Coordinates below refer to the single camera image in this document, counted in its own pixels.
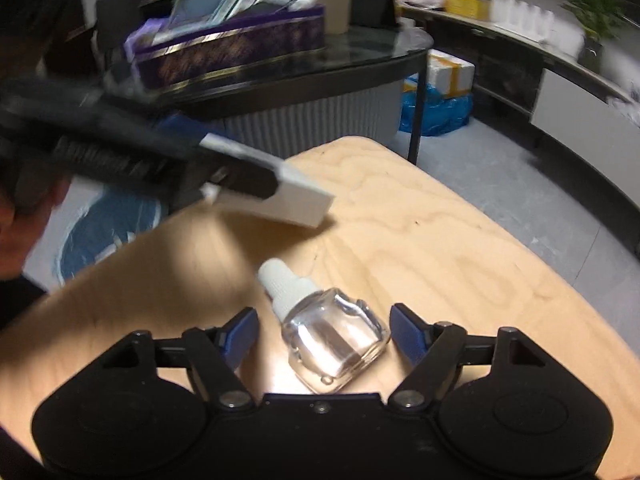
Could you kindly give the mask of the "person left hand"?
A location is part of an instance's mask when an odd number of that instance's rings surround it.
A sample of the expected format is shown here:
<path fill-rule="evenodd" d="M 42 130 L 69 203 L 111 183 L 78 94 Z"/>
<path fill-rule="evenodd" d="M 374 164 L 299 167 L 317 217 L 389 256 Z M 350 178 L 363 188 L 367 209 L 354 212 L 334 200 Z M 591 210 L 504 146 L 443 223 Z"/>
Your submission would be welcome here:
<path fill-rule="evenodd" d="M 32 209 L 17 211 L 14 203 L 1 191 L 0 275 L 2 281 L 18 278 L 25 262 L 42 237 L 51 214 L 63 203 L 70 189 L 70 177 L 62 177 Z"/>

